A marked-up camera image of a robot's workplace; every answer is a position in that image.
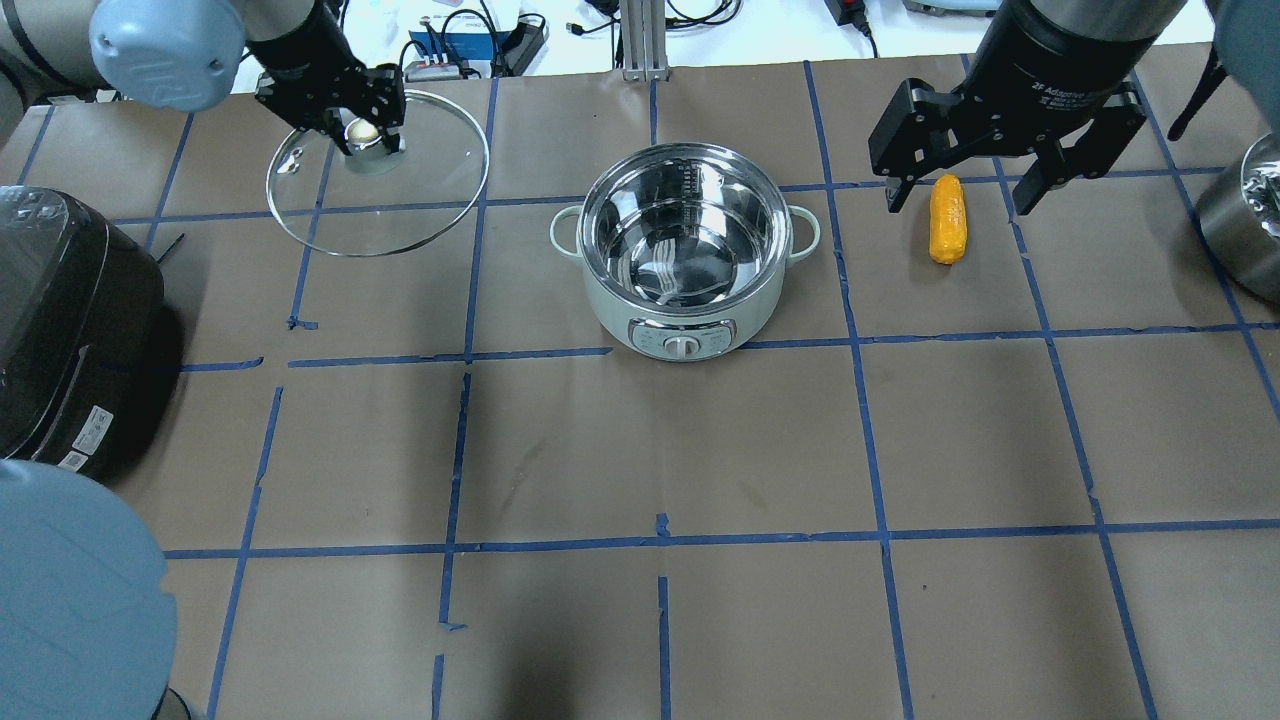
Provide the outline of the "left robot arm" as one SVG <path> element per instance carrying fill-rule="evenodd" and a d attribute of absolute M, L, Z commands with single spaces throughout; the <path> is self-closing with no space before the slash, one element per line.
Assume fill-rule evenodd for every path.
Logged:
<path fill-rule="evenodd" d="M 339 1 L 5 1 L 3 133 L 52 94 L 113 88 L 151 108 L 205 111 L 228 97 L 250 59 L 274 88 L 310 113 L 374 109 L 383 126 L 390 95 L 379 90 L 410 36 L 397 23 L 371 60 L 346 37 Z M 817 173 L 820 150 L 837 176 L 870 181 L 854 161 L 897 70 L 959 73 L 977 35 L 947 20 L 933 31 L 887 13 L 886 60 L 858 56 L 870 40 L 854 29 L 813 33 L 804 1 L 727 1 L 719 12 L 680 17 L 668 32 L 672 76 L 636 83 L 655 135 L 672 138 L 678 118 L 705 120 L 707 137 L 750 136 L 758 149 L 796 150 L 796 182 Z"/>

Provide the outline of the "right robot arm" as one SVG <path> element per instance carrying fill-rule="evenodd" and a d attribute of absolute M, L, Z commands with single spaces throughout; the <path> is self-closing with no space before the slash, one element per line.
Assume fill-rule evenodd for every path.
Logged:
<path fill-rule="evenodd" d="M 1075 178 L 1112 170 L 1146 124 L 1130 73 L 1179 1 L 1006 1 L 960 86 L 978 154 L 1033 156 L 1012 190 L 1021 215 Z"/>

